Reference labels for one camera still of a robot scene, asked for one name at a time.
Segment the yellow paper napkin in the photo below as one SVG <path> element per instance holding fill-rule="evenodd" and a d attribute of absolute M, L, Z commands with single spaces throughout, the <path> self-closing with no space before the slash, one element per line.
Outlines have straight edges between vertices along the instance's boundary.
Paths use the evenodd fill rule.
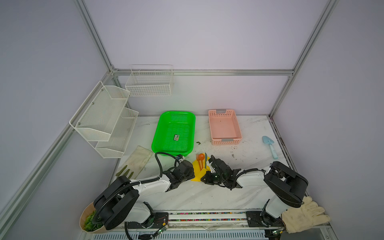
<path fill-rule="evenodd" d="M 201 178 L 203 178 L 207 172 L 210 172 L 211 169 L 209 166 L 205 168 L 205 163 L 203 162 L 203 168 L 200 169 L 200 162 L 198 160 L 193 161 L 193 168 L 195 177 L 191 179 L 193 182 L 201 182 Z"/>

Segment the orange plastic spoon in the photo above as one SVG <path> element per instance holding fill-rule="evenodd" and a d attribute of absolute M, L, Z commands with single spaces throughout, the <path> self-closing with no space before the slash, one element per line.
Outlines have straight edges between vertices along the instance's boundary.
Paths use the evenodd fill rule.
<path fill-rule="evenodd" d="M 205 168 L 205 160 L 206 160 L 205 156 L 206 155 L 203 153 L 197 155 L 197 161 L 198 161 L 200 170 Z"/>

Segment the pink plastic basket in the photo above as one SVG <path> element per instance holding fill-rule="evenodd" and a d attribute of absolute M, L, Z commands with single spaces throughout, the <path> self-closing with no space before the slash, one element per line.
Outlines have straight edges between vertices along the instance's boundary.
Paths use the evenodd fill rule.
<path fill-rule="evenodd" d="M 233 109 L 208 111 L 212 145 L 238 145 L 242 133 Z"/>

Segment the green plastic basket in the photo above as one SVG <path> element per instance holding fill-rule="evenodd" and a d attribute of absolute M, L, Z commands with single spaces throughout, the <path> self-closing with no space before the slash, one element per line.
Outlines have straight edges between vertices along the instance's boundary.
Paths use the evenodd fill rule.
<path fill-rule="evenodd" d="M 158 121 L 153 142 L 154 153 L 189 155 L 194 148 L 196 116 L 190 112 L 164 112 Z"/>

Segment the teal plastic knife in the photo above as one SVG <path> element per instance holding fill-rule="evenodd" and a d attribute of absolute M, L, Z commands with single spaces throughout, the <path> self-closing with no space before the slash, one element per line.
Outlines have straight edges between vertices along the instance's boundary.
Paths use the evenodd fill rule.
<path fill-rule="evenodd" d="M 205 155 L 204 168 L 207 170 L 208 155 L 207 155 L 207 153 L 204 153 L 204 155 Z"/>

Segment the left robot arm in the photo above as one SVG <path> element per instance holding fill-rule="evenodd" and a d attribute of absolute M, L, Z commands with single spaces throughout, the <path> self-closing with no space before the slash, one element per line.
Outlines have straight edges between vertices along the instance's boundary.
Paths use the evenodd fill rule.
<path fill-rule="evenodd" d="M 130 180 L 121 175 L 94 200 L 93 225 L 102 225 L 109 231 L 121 223 L 125 230 L 133 224 L 144 229 L 157 224 L 153 208 L 148 202 L 140 202 L 139 197 L 174 190 L 192 180 L 195 173 L 193 164 L 182 155 L 157 152 L 155 159 L 160 169 L 157 177 Z"/>

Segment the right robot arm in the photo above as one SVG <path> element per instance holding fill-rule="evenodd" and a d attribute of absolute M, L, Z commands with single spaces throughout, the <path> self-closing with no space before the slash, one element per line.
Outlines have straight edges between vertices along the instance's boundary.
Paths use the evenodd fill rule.
<path fill-rule="evenodd" d="M 211 156 L 203 160 L 198 155 L 193 162 L 195 180 L 206 185 L 216 185 L 229 190 L 245 187 L 265 186 L 274 193 L 269 199 L 256 222 L 264 227 L 271 227 L 280 220 L 283 212 L 289 208 L 300 208 L 308 187 L 308 180 L 281 162 L 275 161 L 268 170 L 231 169 L 221 159 Z"/>

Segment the light blue garden trowel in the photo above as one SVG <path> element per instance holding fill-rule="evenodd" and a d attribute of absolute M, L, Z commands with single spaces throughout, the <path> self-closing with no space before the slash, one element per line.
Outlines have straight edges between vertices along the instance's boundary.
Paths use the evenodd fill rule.
<path fill-rule="evenodd" d="M 271 138 L 267 137 L 267 136 L 263 136 L 262 137 L 262 140 L 264 142 L 264 144 L 268 145 L 269 148 L 270 148 L 270 151 L 271 151 L 271 154 L 273 156 L 273 159 L 274 160 L 277 160 L 279 157 L 277 155 L 277 152 L 273 146 L 273 144 L 275 143 Z"/>

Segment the white mesh two-tier shelf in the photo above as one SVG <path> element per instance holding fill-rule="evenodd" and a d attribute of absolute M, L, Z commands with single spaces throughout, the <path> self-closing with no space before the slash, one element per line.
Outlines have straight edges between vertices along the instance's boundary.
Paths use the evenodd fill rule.
<path fill-rule="evenodd" d="M 98 82 L 69 121 L 104 159 L 122 158 L 139 112 L 128 108 L 130 91 Z"/>

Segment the cream work glove right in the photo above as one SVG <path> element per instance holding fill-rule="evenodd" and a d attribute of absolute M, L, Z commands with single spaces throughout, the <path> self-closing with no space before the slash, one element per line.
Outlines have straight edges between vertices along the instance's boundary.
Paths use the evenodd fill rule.
<path fill-rule="evenodd" d="M 289 234 L 300 233 L 331 221 L 330 216 L 325 214 L 326 210 L 310 196 L 304 197 L 303 202 L 300 208 L 289 208 L 282 213 Z"/>

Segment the paper bag with greens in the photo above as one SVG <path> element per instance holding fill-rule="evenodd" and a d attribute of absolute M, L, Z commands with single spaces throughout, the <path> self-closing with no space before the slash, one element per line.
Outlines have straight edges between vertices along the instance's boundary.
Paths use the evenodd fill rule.
<path fill-rule="evenodd" d="M 83 211 L 79 225 L 83 232 L 92 233 L 92 234 L 104 234 L 107 233 L 108 230 L 101 224 L 93 224 L 92 219 L 96 209 L 94 207 L 94 203 L 90 203 L 85 210 Z"/>

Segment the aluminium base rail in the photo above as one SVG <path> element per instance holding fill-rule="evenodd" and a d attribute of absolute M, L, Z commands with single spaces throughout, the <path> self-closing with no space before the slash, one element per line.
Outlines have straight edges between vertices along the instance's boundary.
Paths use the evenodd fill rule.
<path fill-rule="evenodd" d="M 283 220 L 273 218 L 262 210 L 233 210 L 233 211 L 153 211 L 148 214 L 130 213 L 124 222 L 130 223 L 130 228 L 159 228 L 164 223 L 170 226 L 244 226 L 249 228 L 278 228 L 284 229 Z"/>

